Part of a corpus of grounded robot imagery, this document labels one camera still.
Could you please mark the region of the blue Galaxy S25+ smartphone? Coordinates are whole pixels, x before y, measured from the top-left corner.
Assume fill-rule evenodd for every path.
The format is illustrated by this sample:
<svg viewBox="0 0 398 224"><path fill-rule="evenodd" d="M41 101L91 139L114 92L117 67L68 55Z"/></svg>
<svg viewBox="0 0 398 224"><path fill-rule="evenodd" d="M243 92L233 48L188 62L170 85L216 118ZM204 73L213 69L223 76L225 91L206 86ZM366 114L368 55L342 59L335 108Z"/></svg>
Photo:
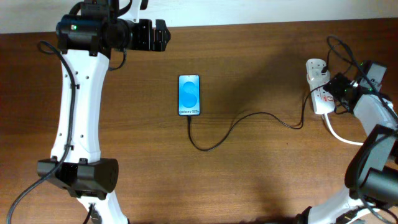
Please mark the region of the blue Galaxy S25+ smartphone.
<svg viewBox="0 0 398 224"><path fill-rule="evenodd" d="M178 77L178 114L197 116L200 112L200 76L180 75Z"/></svg>

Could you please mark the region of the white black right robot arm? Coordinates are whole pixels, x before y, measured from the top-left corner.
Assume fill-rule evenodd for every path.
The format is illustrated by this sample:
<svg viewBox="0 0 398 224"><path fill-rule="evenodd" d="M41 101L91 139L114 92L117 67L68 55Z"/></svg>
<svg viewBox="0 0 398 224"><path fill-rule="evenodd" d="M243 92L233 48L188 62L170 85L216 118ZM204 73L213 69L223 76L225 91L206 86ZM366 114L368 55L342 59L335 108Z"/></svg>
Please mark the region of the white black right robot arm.
<svg viewBox="0 0 398 224"><path fill-rule="evenodd" d="M315 114L330 126L328 114L338 100L360 120L367 138L346 170L345 186L325 203L298 214L294 223L361 223L363 216L390 213L397 205L397 170L386 166L397 141L397 121L387 97L373 94L387 68L369 60L359 67L366 77L352 82L341 73L331 77L322 59L306 62Z"/></svg>

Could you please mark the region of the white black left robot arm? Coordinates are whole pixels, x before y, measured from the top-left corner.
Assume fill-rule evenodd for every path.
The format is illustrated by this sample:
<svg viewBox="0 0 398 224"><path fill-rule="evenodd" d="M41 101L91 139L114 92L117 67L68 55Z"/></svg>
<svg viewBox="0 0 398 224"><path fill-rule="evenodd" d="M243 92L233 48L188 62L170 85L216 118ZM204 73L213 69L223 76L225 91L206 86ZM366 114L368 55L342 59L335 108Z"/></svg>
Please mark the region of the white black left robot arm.
<svg viewBox="0 0 398 224"><path fill-rule="evenodd" d="M94 223L127 223L116 196L119 164L101 156L101 93L111 52L163 52L171 35L162 19L141 19L146 1L82 1L56 26L63 82L58 134L38 175L66 190Z"/></svg>

